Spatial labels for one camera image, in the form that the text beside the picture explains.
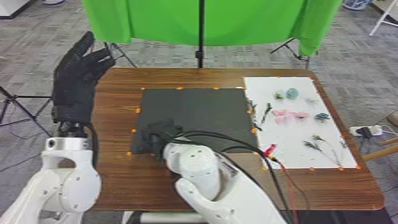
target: tripod stand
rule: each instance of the tripod stand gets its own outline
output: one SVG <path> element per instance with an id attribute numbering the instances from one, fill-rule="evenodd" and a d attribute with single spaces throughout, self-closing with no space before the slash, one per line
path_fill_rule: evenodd
<path id="1" fill-rule="evenodd" d="M 279 51 L 279 49 L 283 48 L 283 47 L 286 47 L 288 48 L 288 50 L 290 50 L 290 52 L 292 52 L 292 54 L 293 54 L 293 56 L 295 56 L 295 58 L 300 60 L 300 61 L 306 61 L 306 69 L 309 69 L 309 57 L 308 58 L 304 58 L 304 56 L 302 55 L 299 55 L 297 53 L 295 53 L 295 51 L 293 51 L 293 49 L 290 48 L 290 42 L 295 40 L 295 38 L 292 38 L 286 42 L 284 42 L 284 44 L 272 50 L 272 52 L 270 52 L 270 54 L 274 54 L 277 51 Z"/>
<path id="2" fill-rule="evenodd" d="M 119 51 L 119 53 L 121 53 L 121 56 L 119 56 L 119 57 L 114 57 L 114 59 L 117 60 L 119 58 L 126 58 L 128 63 L 130 63 L 132 66 L 137 68 L 137 65 L 135 65 L 135 63 L 133 63 L 133 60 L 130 59 L 130 57 L 128 57 L 128 55 L 126 55 L 126 53 L 125 53 L 125 51 L 123 51 L 119 45 L 117 45 L 116 43 L 103 43 L 103 44 L 105 44 L 105 48 L 107 48 L 109 51 L 110 51 L 110 55 L 112 55 L 112 57 L 114 57 L 112 49 L 116 49 L 116 50 Z"/>
<path id="3" fill-rule="evenodd" d="M 39 127 L 39 129 L 43 130 L 43 132 L 46 133 L 48 137 L 52 137 L 45 127 L 41 126 L 39 122 L 37 122 L 37 116 L 52 102 L 52 97 L 50 96 L 18 96 L 18 95 L 11 95 L 11 93 L 7 92 L 7 90 L 4 89 L 4 87 L 0 86 L 0 94 L 5 96 L 5 100 L 4 100 L 4 109 L 2 109 L 2 114 L 0 114 L 0 128 L 13 125 L 13 124 L 20 124 L 25 123 L 29 121 L 32 121 Z M 23 107 L 21 103 L 18 102 L 18 98 L 20 99 L 48 99 L 45 105 L 41 106 L 36 114 L 32 114 L 27 110 L 27 108 Z M 4 117 L 5 117 L 5 112 L 7 112 L 7 108 L 9 108 L 9 104 L 14 104 L 14 107 L 20 108 L 21 112 L 25 113 L 25 115 L 29 116 L 29 118 L 9 122 L 7 124 L 4 124 Z"/>

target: gray carpet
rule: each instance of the gray carpet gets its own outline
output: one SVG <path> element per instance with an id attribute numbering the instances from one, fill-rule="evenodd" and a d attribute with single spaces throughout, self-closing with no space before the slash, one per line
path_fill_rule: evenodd
<path id="1" fill-rule="evenodd" d="M 322 84 L 338 108 L 347 127 L 371 125 L 398 109 L 398 29 L 382 25 L 375 37 L 368 36 L 380 14 L 340 10 L 320 55 L 311 61 Z M 45 7 L 37 1 L 20 17 L 0 20 L 0 85 L 16 94 L 48 95 L 52 71 L 61 57 L 89 30 L 80 0 L 68 0 L 59 7 Z M 270 55 L 279 44 L 206 48 L 206 67 L 304 68 L 286 49 Z M 123 49 L 139 67 L 196 67 L 196 47 L 135 40 Z M 121 59 L 119 66 L 128 66 Z M 37 109 L 39 100 L 23 101 Z M 41 123 L 50 130 L 50 110 Z M 14 125 L 13 133 L 32 137 L 37 129 Z M 34 156 L 43 150 L 45 135 L 21 139 L 11 130 L 0 129 L 0 168 Z M 364 152 L 380 148 L 364 144 Z M 398 223 L 398 155 L 368 162 L 386 191 L 386 207 Z M 0 173 L 0 213 L 20 194 L 27 180 L 39 170 L 39 158 Z M 117 213 L 87 213 L 85 223 L 117 223 Z"/>

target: green screen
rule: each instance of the green screen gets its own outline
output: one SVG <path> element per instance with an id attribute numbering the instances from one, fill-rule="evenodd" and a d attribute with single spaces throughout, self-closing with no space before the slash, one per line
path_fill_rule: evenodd
<path id="1" fill-rule="evenodd" d="M 204 45 L 300 40 L 300 54 L 318 50 L 340 0 L 206 0 Z M 197 45 L 199 0 L 84 0 L 96 39 L 132 38 Z"/>

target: small object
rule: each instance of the small object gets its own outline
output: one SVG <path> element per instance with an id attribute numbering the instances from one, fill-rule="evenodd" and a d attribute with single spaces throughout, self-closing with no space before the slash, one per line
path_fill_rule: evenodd
<path id="1" fill-rule="evenodd" d="M 320 113 L 320 114 L 315 115 L 315 119 L 320 120 L 320 121 L 324 122 L 325 120 L 331 119 L 331 116 L 329 116 L 329 114 Z"/>
<path id="2" fill-rule="evenodd" d="M 322 149 L 316 143 L 304 141 L 304 146 L 322 152 Z"/>
<path id="3" fill-rule="evenodd" d="M 295 100 L 297 97 L 299 97 L 299 90 L 297 90 L 295 88 L 290 88 L 290 89 L 288 89 L 288 92 L 286 92 L 286 98 L 288 98 L 290 100 Z"/>
<path id="4" fill-rule="evenodd" d="M 279 90 L 277 92 L 276 92 L 276 95 L 274 95 L 274 97 L 276 97 L 276 100 L 283 100 L 284 99 L 284 96 L 283 96 L 284 94 L 283 94 L 283 91 Z"/>
<path id="5" fill-rule="evenodd" d="M 309 105 L 316 105 L 318 104 L 318 100 L 311 99 L 311 98 L 306 99 L 306 102 L 308 102 Z"/>
<path id="6" fill-rule="evenodd" d="M 315 141 L 327 142 L 325 139 L 320 137 L 320 135 L 313 135 L 313 140 L 315 140 Z"/>
<path id="7" fill-rule="evenodd" d="M 295 113 L 295 118 L 306 119 L 309 117 L 309 114 L 306 112 L 297 112 Z"/>
<path id="8" fill-rule="evenodd" d="M 366 139 L 370 139 L 373 137 L 373 134 L 371 134 L 371 131 L 370 131 L 368 127 L 359 128 L 355 132 Z"/>
<path id="9" fill-rule="evenodd" d="M 263 152 L 263 156 L 265 156 L 267 158 L 270 157 L 270 154 L 272 154 L 272 152 L 276 151 L 276 148 L 277 148 L 277 144 L 272 144 L 270 147 L 268 147 L 268 149 L 267 149 L 265 152 Z"/>
<path id="10" fill-rule="evenodd" d="M 382 126 L 380 125 L 375 125 L 375 126 L 355 126 L 355 127 L 350 127 L 350 134 L 357 137 L 363 137 L 363 134 L 357 132 L 357 130 L 361 128 L 368 127 L 370 128 L 370 132 L 371 132 L 371 135 L 373 136 L 380 136 L 382 135 Z"/>
<path id="11" fill-rule="evenodd" d="M 340 141 L 340 144 L 341 144 L 343 149 L 347 149 L 347 144 L 343 141 Z"/>
<path id="12" fill-rule="evenodd" d="M 263 131 L 261 127 L 258 126 L 256 122 L 252 122 L 254 128 L 258 128 L 260 131 Z"/>
<path id="13" fill-rule="evenodd" d="M 272 114 L 274 114 L 274 116 L 283 117 L 283 116 L 286 116 L 286 110 L 274 110 Z"/>
<path id="14" fill-rule="evenodd" d="M 265 109 L 265 116 L 263 116 L 261 124 L 265 123 L 265 118 L 267 118 L 267 115 L 270 113 L 270 110 L 272 110 L 272 105 L 270 105 L 270 103 L 267 103 L 267 109 Z"/>

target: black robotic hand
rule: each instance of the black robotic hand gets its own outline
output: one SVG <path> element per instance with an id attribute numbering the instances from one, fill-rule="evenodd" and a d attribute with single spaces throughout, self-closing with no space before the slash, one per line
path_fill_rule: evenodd
<path id="1" fill-rule="evenodd" d="M 53 122 L 89 124 L 94 107 L 96 84 L 116 60 L 107 49 L 87 54 L 94 35 L 85 33 L 55 69 Z"/>

